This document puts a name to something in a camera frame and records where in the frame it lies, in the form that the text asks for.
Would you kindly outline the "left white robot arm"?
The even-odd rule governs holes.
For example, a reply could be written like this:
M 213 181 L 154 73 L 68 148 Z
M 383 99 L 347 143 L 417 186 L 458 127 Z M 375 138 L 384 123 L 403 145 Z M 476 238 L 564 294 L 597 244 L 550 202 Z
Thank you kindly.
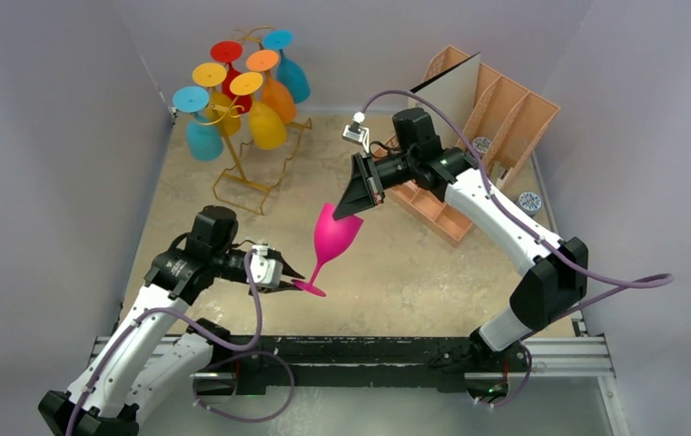
M 301 278 L 280 251 L 234 241 L 234 210 L 208 205 L 189 232 L 158 254 L 131 309 L 109 342 L 63 391 L 49 391 L 38 410 L 54 435 L 136 435 L 173 386 L 201 369 L 217 372 L 258 353 L 266 292 L 290 291 Z M 228 331 L 187 310 L 218 279 L 246 284 L 255 331 L 232 342 Z

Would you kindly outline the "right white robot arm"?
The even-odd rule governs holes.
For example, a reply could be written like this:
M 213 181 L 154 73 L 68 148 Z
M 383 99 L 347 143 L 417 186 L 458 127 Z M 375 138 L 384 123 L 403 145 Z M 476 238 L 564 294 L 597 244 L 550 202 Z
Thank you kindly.
M 406 182 L 431 192 L 466 216 L 514 263 L 522 279 L 507 307 L 471 335 L 469 356 L 483 370 L 502 362 L 506 348 L 539 332 L 585 297 L 587 246 L 564 239 L 522 212 L 480 171 L 469 152 L 445 149 L 431 116 L 421 108 L 392 117 L 398 151 L 380 159 L 351 157 L 351 178 L 332 217 L 339 221 L 378 205 L 385 190 Z

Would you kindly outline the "pink wine glass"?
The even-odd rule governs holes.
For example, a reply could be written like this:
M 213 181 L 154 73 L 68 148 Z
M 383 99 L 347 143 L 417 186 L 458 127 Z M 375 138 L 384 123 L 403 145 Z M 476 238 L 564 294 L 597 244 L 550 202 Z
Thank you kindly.
M 301 279 L 291 281 L 296 288 L 320 297 L 325 297 L 326 293 L 314 283 L 321 268 L 350 248 L 364 223 L 360 217 L 355 215 L 336 220 L 333 216 L 335 209 L 333 203 L 325 203 L 316 222 L 313 232 L 313 248 L 317 262 L 311 278 L 307 282 Z

